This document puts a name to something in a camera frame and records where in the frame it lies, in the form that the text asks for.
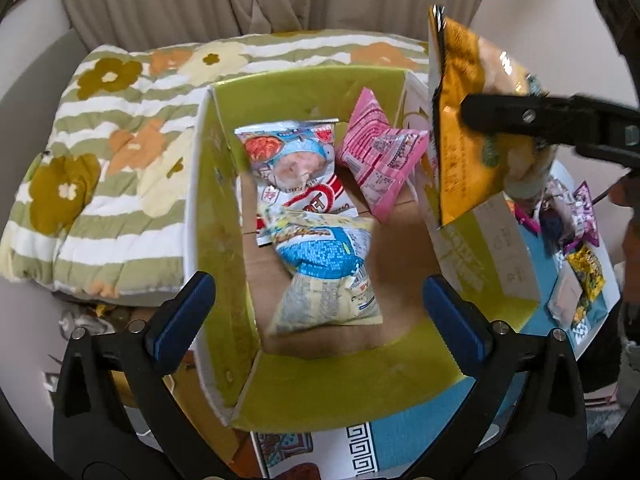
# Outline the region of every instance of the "brown cardboard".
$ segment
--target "brown cardboard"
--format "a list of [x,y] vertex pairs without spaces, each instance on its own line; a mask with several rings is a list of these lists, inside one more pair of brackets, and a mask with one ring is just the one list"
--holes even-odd
[[[339,171],[339,176],[361,215],[370,216],[349,171]],[[242,178],[244,264],[265,352],[317,358],[366,350],[398,339],[424,318],[422,282],[430,274],[439,272],[439,268],[418,205],[404,186],[389,218],[384,224],[376,222],[367,258],[383,323],[322,326],[285,336],[266,336],[291,276],[273,247],[257,245],[255,222],[248,221],[255,217],[255,199],[255,184],[250,175],[245,175]]]

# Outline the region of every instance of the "white wall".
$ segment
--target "white wall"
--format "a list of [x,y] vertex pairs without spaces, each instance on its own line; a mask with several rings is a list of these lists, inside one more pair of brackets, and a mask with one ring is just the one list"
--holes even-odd
[[[629,105],[636,94],[623,58],[593,0],[482,0],[473,29],[507,50],[557,94],[586,93]],[[560,160],[594,196],[622,176],[615,164],[594,162],[562,148]],[[608,201],[596,207],[598,227],[614,262],[630,213]]]
[[[0,98],[68,28],[60,0],[23,0],[9,11],[0,23]],[[11,132],[0,126],[0,134]],[[11,163],[10,154],[2,163]],[[23,174],[25,168],[16,171]],[[0,387],[50,455],[52,407],[42,386],[42,372],[59,371],[47,354],[61,358],[66,347],[58,331],[61,305],[36,285],[16,285],[0,278]]]

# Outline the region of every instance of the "pink package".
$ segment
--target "pink package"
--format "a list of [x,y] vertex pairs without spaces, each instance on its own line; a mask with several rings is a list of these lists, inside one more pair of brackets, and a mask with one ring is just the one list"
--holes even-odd
[[428,131],[391,128],[373,92],[362,89],[337,161],[351,170],[372,215],[381,222],[427,150],[429,135]]

